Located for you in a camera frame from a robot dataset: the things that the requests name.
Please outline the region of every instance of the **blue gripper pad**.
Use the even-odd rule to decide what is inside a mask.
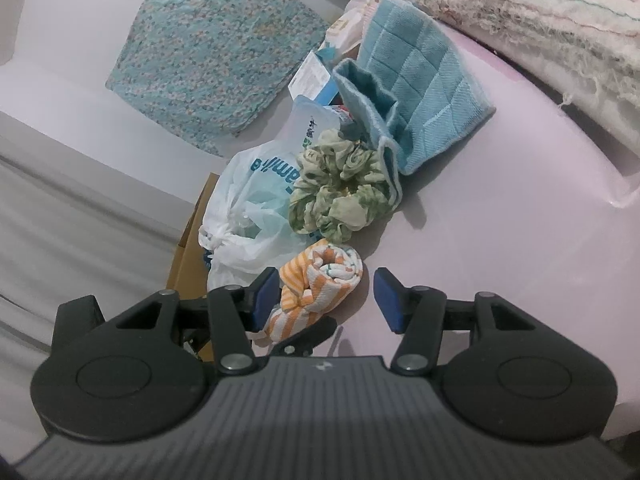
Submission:
[[[270,274],[259,286],[255,295],[255,308],[252,313],[252,319],[254,320],[256,332],[262,330],[267,324],[269,315],[277,303],[280,303],[280,277],[278,270],[271,268]]]
[[[411,316],[406,312],[404,296],[406,289],[385,267],[376,269],[373,274],[373,297],[385,317],[391,332],[402,334],[406,330]]]

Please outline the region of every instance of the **white curtain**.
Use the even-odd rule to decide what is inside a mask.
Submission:
[[[164,288],[178,235],[43,167],[0,132],[0,454],[7,460],[45,436],[29,385],[48,355],[58,305],[93,294],[109,319]]]

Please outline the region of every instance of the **rolled towel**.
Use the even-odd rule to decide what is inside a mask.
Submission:
[[[362,260],[353,248],[324,239],[316,242],[280,268],[280,306],[264,331],[274,342],[300,332],[333,310],[361,277]]]

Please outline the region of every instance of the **pink surface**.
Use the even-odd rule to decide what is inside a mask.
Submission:
[[[497,108],[467,142],[405,178],[393,216],[352,245],[369,276],[334,310],[315,354],[381,354],[388,330],[370,276],[470,300],[492,290],[606,362],[619,394],[606,436],[640,429],[640,204],[636,190],[544,94],[472,40],[447,32]],[[441,358],[464,348],[449,334]]]

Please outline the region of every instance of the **green scrunchie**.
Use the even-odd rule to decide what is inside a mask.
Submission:
[[[318,144],[297,157],[300,177],[289,204],[289,224],[300,234],[320,231],[340,244],[391,211],[378,152],[322,132]]]

